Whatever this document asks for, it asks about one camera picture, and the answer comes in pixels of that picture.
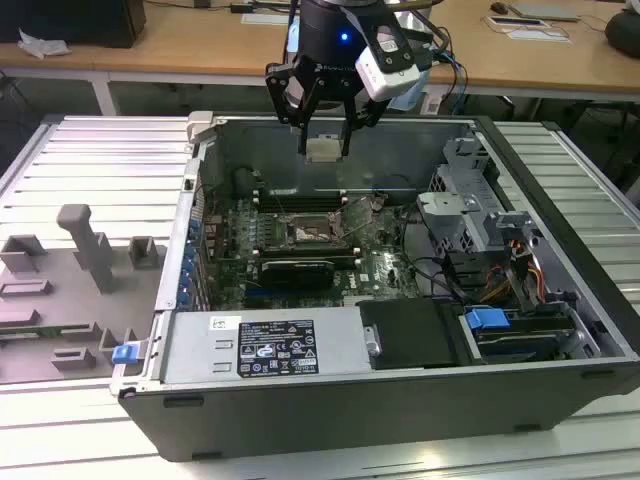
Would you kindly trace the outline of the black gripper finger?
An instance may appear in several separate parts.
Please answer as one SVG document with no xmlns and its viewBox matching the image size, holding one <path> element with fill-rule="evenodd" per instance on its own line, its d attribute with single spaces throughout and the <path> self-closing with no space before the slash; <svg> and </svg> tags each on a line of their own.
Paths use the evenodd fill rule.
<svg viewBox="0 0 640 480">
<path fill-rule="evenodd" d="M 345 119 L 340 134 L 342 156 L 349 154 L 352 133 L 363 127 L 374 127 L 385 113 L 387 107 L 387 100 L 377 102 L 370 99 L 361 110 L 356 109 L 354 99 L 344 102 Z"/>
<path fill-rule="evenodd" d="M 316 64 L 310 59 L 270 63 L 265 69 L 265 82 L 280 123 L 299 130 L 298 152 L 305 153 L 309 122 L 321 94 L 321 74 Z"/>
</svg>

